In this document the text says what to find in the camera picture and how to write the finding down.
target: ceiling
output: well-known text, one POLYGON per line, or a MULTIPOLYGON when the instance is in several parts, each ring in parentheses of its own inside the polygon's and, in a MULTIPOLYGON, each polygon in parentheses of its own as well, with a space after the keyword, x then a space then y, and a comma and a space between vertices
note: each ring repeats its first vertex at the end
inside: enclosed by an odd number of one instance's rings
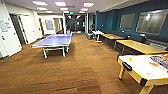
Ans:
MULTIPOLYGON (((4 0, 5 2, 15 4, 24 8, 37 10, 37 6, 33 4, 33 0, 4 0)), ((84 3, 94 3, 93 7, 89 7, 87 13, 95 13, 96 11, 105 12, 112 9, 120 9, 128 7, 134 4, 145 2, 148 0, 37 0, 44 1, 48 4, 45 6, 48 10, 53 11, 54 13, 63 13, 54 2, 65 2, 69 11, 78 13, 83 7, 84 3)), ((45 13, 44 10, 37 10, 37 13, 45 13)))

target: trash can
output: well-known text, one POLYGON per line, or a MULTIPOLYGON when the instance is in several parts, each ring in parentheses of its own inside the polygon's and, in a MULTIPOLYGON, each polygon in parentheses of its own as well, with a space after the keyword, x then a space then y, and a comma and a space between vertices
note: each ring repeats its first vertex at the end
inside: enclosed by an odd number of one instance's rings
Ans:
POLYGON ((86 34, 86 38, 87 38, 88 40, 93 39, 93 34, 92 34, 92 33, 87 33, 87 34, 86 34))

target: recessed light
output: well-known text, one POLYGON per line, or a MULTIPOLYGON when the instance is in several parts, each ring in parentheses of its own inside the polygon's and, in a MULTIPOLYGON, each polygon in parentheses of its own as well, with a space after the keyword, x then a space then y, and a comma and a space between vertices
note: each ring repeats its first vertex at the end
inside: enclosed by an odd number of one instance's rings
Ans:
POLYGON ((81 11, 88 11, 88 8, 81 8, 81 11))
POLYGON ((39 10, 47 10, 47 8, 44 8, 44 7, 37 7, 37 9, 39 9, 39 10))
POLYGON ((68 8, 60 8, 60 10, 68 10, 68 8))
POLYGON ((84 11, 79 11, 79 13, 85 13, 84 11))
POLYGON ((53 11, 45 11, 45 12, 47 12, 47 13, 53 13, 53 11))
POLYGON ((63 11, 64 13, 69 13, 69 11, 63 11))
POLYGON ((57 6, 66 6, 65 2, 55 2, 57 6))
POLYGON ((83 6, 84 7, 92 7, 94 4, 93 3, 84 3, 83 6))
POLYGON ((34 4, 36 5, 42 5, 42 6, 47 6, 48 4, 42 1, 33 1, 34 4))

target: wooden table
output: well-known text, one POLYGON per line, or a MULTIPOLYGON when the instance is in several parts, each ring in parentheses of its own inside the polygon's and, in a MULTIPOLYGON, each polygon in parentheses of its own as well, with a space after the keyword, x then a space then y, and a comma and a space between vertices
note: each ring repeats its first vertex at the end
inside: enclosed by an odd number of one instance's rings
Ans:
POLYGON ((102 36, 106 37, 105 39, 105 43, 107 42, 107 39, 110 39, 110 40, 114 40, 114 49, 116 47, 116 40, 119 40, 119 39, 124 39, 123 37, 120 37, 120 36, 117 36, 117 35, 113 35, 113 34, 101 34, 102 36))
POLYGON ((165 50, 161 50, 137 41, 133 40, 117 40, 117 42, 123 44, 124 46, 130 47, 136 51, 139 51, 141 53, 144 53, 146 55, 151 55, 151 54, 159 54, 159 53, 167 53, 165 50))
POLYGON ((119 79, 123 79, 126 70, 130 76, 143 86, 139 94, 149 94, 155 85, 168 84, 167 69, 161 65, 159 67, 151 65, 149 62, 155 63, 150 58, 151 56, 155 55, 127 55, 118 58, 118 63, 121 65, 119 79), (123 62, 131 66, 131 68, 124 67, 123 62))

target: window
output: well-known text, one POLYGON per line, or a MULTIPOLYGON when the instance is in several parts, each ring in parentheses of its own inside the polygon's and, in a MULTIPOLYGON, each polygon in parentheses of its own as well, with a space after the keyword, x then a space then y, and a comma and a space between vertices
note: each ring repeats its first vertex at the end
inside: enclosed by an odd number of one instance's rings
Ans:
POLYGON ((141 13, 136 32, 160 34, 168 9, 141 13))
POLYGON ((120 29, 121 30, 131 30, 134 16, 135 14, 122 15, 120 29))

